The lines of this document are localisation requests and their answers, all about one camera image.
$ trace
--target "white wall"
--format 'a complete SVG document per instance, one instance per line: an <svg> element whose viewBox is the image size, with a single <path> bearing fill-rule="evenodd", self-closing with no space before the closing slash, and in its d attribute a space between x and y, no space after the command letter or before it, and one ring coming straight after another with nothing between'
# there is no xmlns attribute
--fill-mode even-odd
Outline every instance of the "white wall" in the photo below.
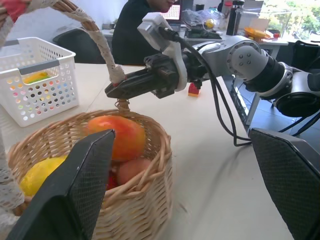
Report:
<svg viewBox="0 0 320 240"><path fill-rule="evenodd" d="M72 0L93 18L99 28L112 23L127 0ZM22 15L15 23L8 39L38 37L47 41L68 30L80 27L80 23L51 8L38 9Z"/></svg>
<svg viewBox="0 0 320 240"><path fill-rule="evenodd" d="M208 9L210 7L218 7L221 0L193 0L193 4L204 4L204 9Z"/></svg>

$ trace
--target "desk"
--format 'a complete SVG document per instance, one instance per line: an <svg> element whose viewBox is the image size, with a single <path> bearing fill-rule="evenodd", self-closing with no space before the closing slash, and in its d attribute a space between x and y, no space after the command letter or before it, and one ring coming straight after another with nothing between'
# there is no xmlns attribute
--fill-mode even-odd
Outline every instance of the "desk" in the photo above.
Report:
<svg viewBox="0 0 320 240"><path fill-rule="evenodd" d="M107 98L105 65L76 64L80 106L20 128L0 107L4 144L10 145L52 121L80 112L114 108ZM123 67L126 73L139 67ZM221 77L218 78L233 112L237 132L246 131ZM157 120L171 135L174 169L174 210L159 240L292 240L265 187L251 146L237 148L219 124L209 82L198 98L185 89L157 99L147 93L130 100L130 108ZM230 127L227 112L222 117Z"/></svg>
<svg viewBox="0 0 320 240"><path fill-rule="evenodd" d="M106 39L110 42L113 36L113 30L102 30L103 35L106 37ZM221 35L222 39L202 39L202 38L186 38L185 37L186 29L181 28L179 35L181 38L184 38L187 42L189 42L191 45L196 45L199 43L203 42L208 42L208 41L214 41L217 43L220 43L224 40L227 40L228 38L232 37L226 34ZM283 40L281 38L275 39L275 40L265 40L263 43L260 43L260 46L262 49L266 50L271 57L274 59L277 58L279 49L281 46L287 46L288 42L286 40ZM246 116L246 119L244 121L244 124L250 126L252 119L254 118L254 115L256 113L258 104L260 101L260 97L258 94L254 95L253 101L251 103L248 115Z"/></svg>

